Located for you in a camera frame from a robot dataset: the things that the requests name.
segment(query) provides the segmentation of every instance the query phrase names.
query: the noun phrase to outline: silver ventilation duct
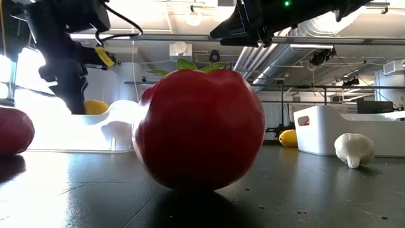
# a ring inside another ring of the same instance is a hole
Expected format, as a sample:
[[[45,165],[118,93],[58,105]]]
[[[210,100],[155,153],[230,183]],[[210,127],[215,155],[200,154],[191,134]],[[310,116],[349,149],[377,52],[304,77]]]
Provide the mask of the silver ventilation duct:
[[[337,35],[340,31],[348,27],[363,11],[358,9],[354,13],[336,22],[335,14],[332,12],[325,13],[314,19],[300,23],[298,28],[289,33],[288,36],[294,37],[331,37]],[[303,58],[311,54],[315,49],[291,47],[289,44],[278,45],[272,53],[272,60],[268,67],[259,75],[253,84],[269,84],[275,78],[285,73],[285,68],[273,66],[292,66],[297,64]],[[258,92],[264,87],[253,87]]]

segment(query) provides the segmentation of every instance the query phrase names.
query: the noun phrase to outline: red tomato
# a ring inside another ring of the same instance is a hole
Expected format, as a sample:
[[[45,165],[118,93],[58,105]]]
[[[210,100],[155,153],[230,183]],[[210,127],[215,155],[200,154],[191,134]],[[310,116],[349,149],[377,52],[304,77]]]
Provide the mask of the red tomato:
[[[237,72],[180,70],[142,95],[132,140],[148,172],[179,190],[225,187],[252,166],[265,115]]]
[[[0,156],[24,152],[34,139],[30,117],[16,108],[0,107]]]

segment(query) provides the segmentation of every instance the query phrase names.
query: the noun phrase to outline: bright window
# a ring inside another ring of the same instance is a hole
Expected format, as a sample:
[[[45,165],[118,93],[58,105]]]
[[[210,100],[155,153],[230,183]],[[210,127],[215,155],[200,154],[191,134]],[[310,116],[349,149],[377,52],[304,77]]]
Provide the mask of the bright window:
[[[45,59],[40,53],[24,48],[18,56],[16,85],[53,94],[49,84],[38,73],[39,67],[44,64]],[[62,99],[44,96],[26,89],[15,91],[15,106],[33,114],[70,112]]]
[[[7,98],[8,82],[11,73],[11,61],[9,58],[0,56],[0,99]]]

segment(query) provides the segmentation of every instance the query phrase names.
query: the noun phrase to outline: white storage bin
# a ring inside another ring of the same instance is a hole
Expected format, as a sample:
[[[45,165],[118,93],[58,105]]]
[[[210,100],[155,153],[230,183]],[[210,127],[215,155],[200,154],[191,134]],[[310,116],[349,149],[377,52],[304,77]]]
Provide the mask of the white storage bin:
[[[134,150],[134,101],[116,101],[101,115],[31,115],[35,137],[27,151],[126,153]]]
[[[331,106],[314,106],[294,113],[298,148],[335,156],[335,140],[345,133],[369,137],[376,156],[405,157],[405,111],[385,114],[339,114]]]

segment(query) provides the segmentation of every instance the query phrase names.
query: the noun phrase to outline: black tabletop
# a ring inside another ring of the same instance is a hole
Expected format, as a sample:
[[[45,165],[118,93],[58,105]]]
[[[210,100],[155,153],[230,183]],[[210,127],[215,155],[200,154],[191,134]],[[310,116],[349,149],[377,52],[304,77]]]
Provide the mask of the black tabletop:
[[[0,227],[405,227],[405,159],[350,170],[263,146],[214,193],[155,183],[134,153],[26,152],[0,160]]]

